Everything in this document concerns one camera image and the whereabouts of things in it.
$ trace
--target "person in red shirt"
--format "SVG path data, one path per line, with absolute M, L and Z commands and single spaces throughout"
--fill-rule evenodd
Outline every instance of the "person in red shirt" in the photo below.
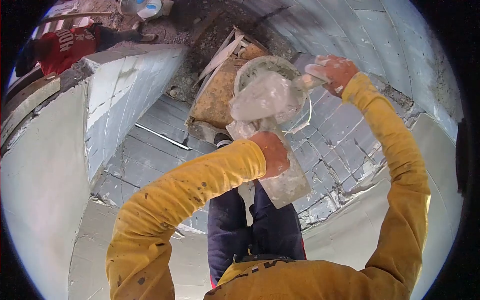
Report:
M 118 31 L 99 23 L 47 32 L 40 39 L 27 42 L 16 62 L 15 75 L 26 75 L 37 62 L 44 75 L 60 74 L 85 55 L 106 50 L 119 42 L 151 42 L 157 37 L 155 34 L 140 34 L 134 29 Z

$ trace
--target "hand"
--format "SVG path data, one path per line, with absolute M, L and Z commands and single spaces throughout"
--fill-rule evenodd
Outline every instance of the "hand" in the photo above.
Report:
M 359 69 L 351 60 L 329 54 L 318 55 L 315 64 L 305 66 L 305 72 L 326 81 L 323 87 L 332 95 L 341 98 L 343 90 Z
M 260 131 L 252 135 L 249 140 L 257 144 L 265 157 L 266 173 L 259 179 L 280 175 L 290 167 L 287 150 L 279 137 L 269 131 Z

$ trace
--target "yellow long-sleeve shirt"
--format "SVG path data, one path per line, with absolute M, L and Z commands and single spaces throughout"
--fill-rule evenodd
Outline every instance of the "yellow long-sleeve shirt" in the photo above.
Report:
M 421 270 L 430 200 L 420 151 L 388 100 L 358 73 L 342 95 L 382 143 L 392 178 L 376 251 L 361 271 L 327 261 L 231 265 L 204 299 L 408 299 Z M 168 172 L 120 209 L 108 248 L 110 297 L 174 299 L 168 268 L 174 227 L 199 207 L 265 174 L 260 148 L 238 140 Z

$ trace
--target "red shirt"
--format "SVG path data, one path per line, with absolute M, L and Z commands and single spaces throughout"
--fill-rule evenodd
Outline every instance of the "red shirt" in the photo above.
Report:
M 44 75 L 60 74 L 85 55 L 95 53 L 95 38 L 84 27 L 47 32 L 40 39 L 52 42 L 50 54 L 40 61 Z

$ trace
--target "wall fan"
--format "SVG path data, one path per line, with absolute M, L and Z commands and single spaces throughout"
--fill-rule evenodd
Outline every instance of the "wall fan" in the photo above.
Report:
M 155 19 L 161 15 L 163 0 L 118 0 L 118 11 L 125 16 L 138 15 L 143 20 Z

